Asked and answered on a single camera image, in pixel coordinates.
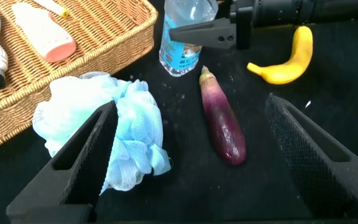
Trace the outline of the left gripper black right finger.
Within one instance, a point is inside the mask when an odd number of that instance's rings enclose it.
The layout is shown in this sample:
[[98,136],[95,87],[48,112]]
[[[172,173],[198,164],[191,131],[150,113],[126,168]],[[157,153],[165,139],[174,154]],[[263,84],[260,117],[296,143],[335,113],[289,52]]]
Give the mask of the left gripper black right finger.
[[269,95],[265,114],[313,216],[358,218],[358,156],[283,98]]

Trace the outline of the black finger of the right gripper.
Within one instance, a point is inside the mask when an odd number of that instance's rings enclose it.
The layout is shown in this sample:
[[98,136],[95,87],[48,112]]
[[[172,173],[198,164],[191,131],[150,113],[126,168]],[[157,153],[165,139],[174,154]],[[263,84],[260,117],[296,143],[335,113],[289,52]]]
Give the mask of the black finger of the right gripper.
[[169,30],[170,39],[186,44],[219,49],[236,46],[236,25],[222,18]]

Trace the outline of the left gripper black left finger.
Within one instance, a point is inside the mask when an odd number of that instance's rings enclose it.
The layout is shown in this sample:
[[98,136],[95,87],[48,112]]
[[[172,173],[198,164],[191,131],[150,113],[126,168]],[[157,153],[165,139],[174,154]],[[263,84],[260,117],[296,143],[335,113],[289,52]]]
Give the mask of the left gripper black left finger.
[[115,102],[96,109],[7,206],[11,223],[95,221],[117,121]]

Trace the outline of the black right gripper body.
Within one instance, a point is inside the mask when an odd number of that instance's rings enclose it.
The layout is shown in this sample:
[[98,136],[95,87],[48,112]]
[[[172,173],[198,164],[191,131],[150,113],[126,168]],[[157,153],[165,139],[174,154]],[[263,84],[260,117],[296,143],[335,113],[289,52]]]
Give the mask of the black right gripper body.
[[250,37],[257,8],[258,1],[256,0],[232,0],[229,18],[231,23],[236,25],[237,49],[250,47]]

